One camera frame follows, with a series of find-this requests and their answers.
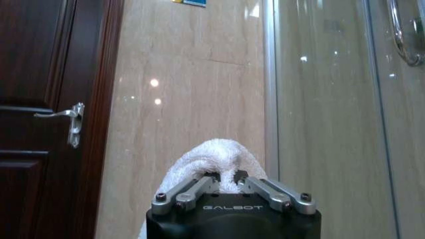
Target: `blue sign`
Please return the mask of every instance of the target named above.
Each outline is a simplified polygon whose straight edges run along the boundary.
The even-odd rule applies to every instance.
[[[184,0],[184,3],[203,7],[207,6],[207,0]]]

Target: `door handle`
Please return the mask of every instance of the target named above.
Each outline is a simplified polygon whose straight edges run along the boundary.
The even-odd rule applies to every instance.
[[[409,66],[418,66],[422,64],[425,56],[422,54],[409,52],[405,43],[404,30],[401,27],[401,19],[398,13],[398,3],[397,0],[388,0],[389,14],[390,14],[390,25],[393,30],[393,38],[397,53],[401,58],[405,60]]]
[[[80,132],[83,126],[83,116],[84,116],[84,104],[79,102],[72,106],[71,110],[64,110],[61,112],[44,115],[44,114],[33,114],[37,118],[52,118],[59,116],[71,117],[71,125],[69,125],[69,133],[68,133],[68,144],[72,145],[73,148],[79,147],[80,144]]]

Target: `shower enclosure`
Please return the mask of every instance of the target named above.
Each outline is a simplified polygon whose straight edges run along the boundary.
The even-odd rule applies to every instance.
[[[264,0],[267,171],[325,239],[425,235],[424,3]]]

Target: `dark brown door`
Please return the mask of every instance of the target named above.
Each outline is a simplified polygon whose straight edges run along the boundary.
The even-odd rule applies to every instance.
[[[0,239],[93,236],[121,2],[0,0]]]

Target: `towel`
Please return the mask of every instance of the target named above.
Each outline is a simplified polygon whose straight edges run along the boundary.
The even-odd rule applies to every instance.
[[[256,178],[267,178],[265,172],[248,149],[235,140],[212,139],[195,147],[169,168],[163,183],[156,191],[168,192],[188,177],[200,179],[205,173],[220,174],[220,192],[239,193],[233,182],[237,170],[244,170]],[[139,239],[147,239],[144,222]]]

